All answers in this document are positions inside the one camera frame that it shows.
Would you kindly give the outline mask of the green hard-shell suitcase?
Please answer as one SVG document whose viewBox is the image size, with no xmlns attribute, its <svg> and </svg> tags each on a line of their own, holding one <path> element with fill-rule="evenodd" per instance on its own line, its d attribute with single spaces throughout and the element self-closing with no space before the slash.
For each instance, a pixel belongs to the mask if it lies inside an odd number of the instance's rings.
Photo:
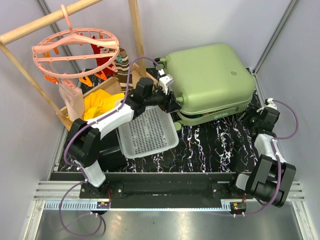
<svg viewBox="0 0 320 240">
<path fill-rule="evenodd" d="M 182 126 L 242 113 L 253 98 L 254 77 L 226 43 L 175 51 L 155 61 L 173 78 Z"/>
</svg>

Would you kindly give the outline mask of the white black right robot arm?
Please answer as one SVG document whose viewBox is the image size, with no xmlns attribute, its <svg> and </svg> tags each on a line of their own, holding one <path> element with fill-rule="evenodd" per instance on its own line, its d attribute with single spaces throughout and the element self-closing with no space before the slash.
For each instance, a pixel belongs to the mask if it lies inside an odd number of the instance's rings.
<svg viewBox="0 0 320 240">
<path fill-rule="evenodd" d="M 258 108 L 250 106 L 241 119 L 251 131 L 259 160 L 249 175 L 239 174 L 227 185 L 228 195 L 239 198 L 244 193 L 260 201 L 263 206 L 282 207 L 287 200 L 296 175 L 296 167 L 285 161 L 277 142 L 280 139 L 273 132 L 280 112 L 274 103 Z"/>
</svg>

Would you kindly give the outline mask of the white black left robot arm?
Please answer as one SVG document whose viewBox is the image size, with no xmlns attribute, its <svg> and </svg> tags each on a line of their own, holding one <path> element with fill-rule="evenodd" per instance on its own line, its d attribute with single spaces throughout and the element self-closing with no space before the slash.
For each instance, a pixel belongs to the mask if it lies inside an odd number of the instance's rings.
<svg viewBox="0 0 320 240">
<path fill-rule="evenodd" d="M 91 184 L 90 192 L 97 198 L 108 193 L 98 158 L 101 141 L 117 130 L 122 154 L 128 159 L 142 158 L 175 148 L 179 137 L 171 113 L 181 109 L 171 89 L 172 76 L 163 75 L 153 90 L 153 80 L 142 77 L 136 88 L 114 109 L 88 121 L 76 119 L 68 134 L 64 157 L 71 157 Z"/>
</svg>

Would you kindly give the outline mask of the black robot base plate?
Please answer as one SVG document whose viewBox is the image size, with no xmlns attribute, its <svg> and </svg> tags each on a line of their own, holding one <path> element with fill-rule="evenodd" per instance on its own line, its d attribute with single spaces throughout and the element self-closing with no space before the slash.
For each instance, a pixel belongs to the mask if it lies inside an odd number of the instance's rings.
<svg viewBox="0 0 320 240">
<path fill-rule="evenodd" d="M 253 183 L 252 190 L 259 184 L 274 183 L 272 176 L 255 172 L 227 173 L 131 173 L 111 172 L 105 181 L 95 187 L 84 183 L 84 177 L 76 172 L 54 172 L 50 181 L 80 182 L 81 199 L 97 199 L 102 202 L 111 198 L 112 209 L 126 210 L 191 210 L 227 211 L 226 200 L 240 200 L 244 192 L 236 187 L 236 179 L 245 177 Z"/>
</svg>

